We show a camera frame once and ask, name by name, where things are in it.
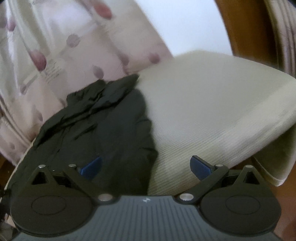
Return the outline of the leaf print pink curtain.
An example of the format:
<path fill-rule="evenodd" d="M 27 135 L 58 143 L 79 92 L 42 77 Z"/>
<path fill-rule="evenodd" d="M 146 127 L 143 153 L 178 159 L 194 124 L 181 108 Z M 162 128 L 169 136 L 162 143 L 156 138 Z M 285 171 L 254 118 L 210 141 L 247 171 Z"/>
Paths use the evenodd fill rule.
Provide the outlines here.
<path fill-rule="evenodd" d="M 169 58 L 135 1 L 1 1 L 1 154 L 17 165 L 70 93 Z"/>

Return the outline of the black padded jacket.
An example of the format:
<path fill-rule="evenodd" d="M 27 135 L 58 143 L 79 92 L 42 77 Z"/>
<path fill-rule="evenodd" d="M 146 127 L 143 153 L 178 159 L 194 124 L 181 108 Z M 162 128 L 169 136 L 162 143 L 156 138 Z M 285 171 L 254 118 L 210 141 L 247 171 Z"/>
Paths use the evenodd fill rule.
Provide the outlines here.
<path fill-rule="evenodd" d="M 67 106 L 48 119 L 8 183 L 18 194 L 37 166 L 61 171 L 102 161 L 93 182 L 105 192 L 147 194 L 158 152 L 138 75 L 98 80 L 67 96 Z"/>

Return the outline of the brown wooden door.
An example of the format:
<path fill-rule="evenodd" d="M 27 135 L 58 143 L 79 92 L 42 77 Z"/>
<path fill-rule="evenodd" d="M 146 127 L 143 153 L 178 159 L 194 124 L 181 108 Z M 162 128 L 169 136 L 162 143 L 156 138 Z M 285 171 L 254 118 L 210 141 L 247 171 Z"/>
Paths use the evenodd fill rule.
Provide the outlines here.
<path fill-rule="evenodd" d="M 281 68 L 276 38 L 265 1 L 215 1 L 221 13 L 233 55 Z"/>

